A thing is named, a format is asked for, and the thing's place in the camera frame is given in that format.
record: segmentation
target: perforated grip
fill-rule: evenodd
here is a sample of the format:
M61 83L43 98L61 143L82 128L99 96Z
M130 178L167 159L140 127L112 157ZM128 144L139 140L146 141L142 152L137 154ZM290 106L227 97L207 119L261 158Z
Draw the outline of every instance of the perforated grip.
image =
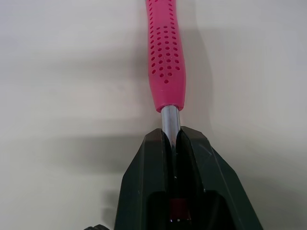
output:
M148 75L158 112L167 105L183 109L186 70L176 15L176 0L146 0Z

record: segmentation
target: metal shaft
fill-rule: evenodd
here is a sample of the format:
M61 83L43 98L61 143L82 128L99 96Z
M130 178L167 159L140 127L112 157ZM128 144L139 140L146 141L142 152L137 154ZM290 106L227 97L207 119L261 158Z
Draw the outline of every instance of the metal shaft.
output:
M177 134L180 130L179 110L174 105L165 106L161 110L162 130L168 137L172 150L176 149Z

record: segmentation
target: red object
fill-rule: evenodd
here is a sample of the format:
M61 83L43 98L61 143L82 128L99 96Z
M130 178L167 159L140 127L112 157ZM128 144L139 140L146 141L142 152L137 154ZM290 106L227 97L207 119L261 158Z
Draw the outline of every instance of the red object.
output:
M158 112L167 105L183 109L186 70L179 34L176 0L147 0L148 74Z
M179 220L190 220L190 213L187 199L170 199L170 219L177 221Z

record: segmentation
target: pink handle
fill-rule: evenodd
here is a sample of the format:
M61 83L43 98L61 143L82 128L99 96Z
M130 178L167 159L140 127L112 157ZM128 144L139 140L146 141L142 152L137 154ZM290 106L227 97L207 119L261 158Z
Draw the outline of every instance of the pink handle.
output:
M183 109L186 70L176 15L176 0L146 0L148 74L158 112L167 105Z

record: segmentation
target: white wall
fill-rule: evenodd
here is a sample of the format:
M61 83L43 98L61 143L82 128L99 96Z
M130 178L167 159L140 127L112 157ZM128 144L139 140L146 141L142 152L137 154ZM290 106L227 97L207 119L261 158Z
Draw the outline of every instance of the white wall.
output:
M265 229L307 228L307 3L179 0L182 123L236 170ZM2 229L113 226L160 126L142 0L0 2Z

